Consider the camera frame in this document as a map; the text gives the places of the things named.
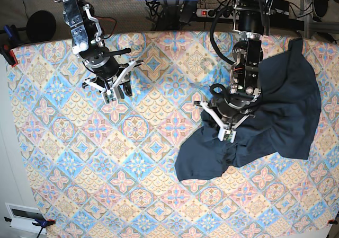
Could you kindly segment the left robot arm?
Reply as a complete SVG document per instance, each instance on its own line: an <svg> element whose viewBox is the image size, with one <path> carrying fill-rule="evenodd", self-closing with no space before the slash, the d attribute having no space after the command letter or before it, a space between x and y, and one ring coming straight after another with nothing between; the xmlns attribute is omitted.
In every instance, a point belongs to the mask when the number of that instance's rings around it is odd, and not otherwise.
<svg viewBox="0 0 339 238"><path fill-rule="evenodd" d="M216 54L230 65L229 85L215 83L209 88L212 99L209 102L196 101L219 127L218 138L229 139L247 118L254 115L248 106L261 94L259 64L263 59L261 37L269 32L267 18L273 0L234 0L233 31L240 40L232 48L233 60L227 58L217 46L214 31L218 19L226 12L222 8L216 13L209 37Z"/></svg>

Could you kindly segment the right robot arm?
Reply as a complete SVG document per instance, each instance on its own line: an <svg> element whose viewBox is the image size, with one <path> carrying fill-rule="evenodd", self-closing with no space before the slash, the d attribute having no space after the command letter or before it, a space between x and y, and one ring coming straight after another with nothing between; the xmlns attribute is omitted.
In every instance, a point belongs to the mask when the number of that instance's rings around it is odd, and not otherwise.
<svg viewBox="0 0 339 238"><path fill-rule="evenodd" d="M131 53L130 48L109 51L104 43L104 33L93 6L85 0L58 0L62 2L65 23L72 35L72 52L85 68L95 75L85 78L82 88L93 87L99 91L105 103L132 97L131 71L142 60L130 60L120 64L115 56Z"/></svg>

